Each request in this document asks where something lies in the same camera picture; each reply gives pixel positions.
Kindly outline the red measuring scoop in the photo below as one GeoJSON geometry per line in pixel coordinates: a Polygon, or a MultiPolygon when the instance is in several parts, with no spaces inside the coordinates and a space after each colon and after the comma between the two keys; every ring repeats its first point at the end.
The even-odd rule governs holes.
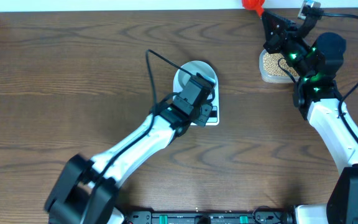
{"type": "Polygon", "coordinates": [[[255,11],[259,17],[264,13],[265,0],[242,0],[242,6],[249,11],[255,11]]]}

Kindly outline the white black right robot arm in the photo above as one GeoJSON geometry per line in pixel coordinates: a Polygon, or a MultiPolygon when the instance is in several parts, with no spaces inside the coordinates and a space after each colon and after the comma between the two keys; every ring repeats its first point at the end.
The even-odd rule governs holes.
{"type": "Polygon", "coordinates": [[[346,40],[325,32],[313,45],[305,41],[324,15],[321,9],[303,9],[300,17],[304,23],[298,26],[268,10],[260,14],[264,49],[281,54],[298,74],[292,78],[293,104],[321,136],[340,174],[328,202],[294,205],[283,213],[281,223],[358,223],[358,127],[335,81],[343,65],[346,40]]]}

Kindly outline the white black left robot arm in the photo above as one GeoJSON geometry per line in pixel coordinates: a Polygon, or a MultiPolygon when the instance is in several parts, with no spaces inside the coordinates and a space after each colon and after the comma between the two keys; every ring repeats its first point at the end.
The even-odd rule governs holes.
{"type": "Polygon", "coordinates": [[[214,78],[200,73],[183,90],[156,104],[145,121],[109,150],[87,160],[77,154],[64,166],[44,205],[49,223],[124,223],[116,207],[126,179],[149,157],[186,133],[205,126],[213,109],[214,78]]]}

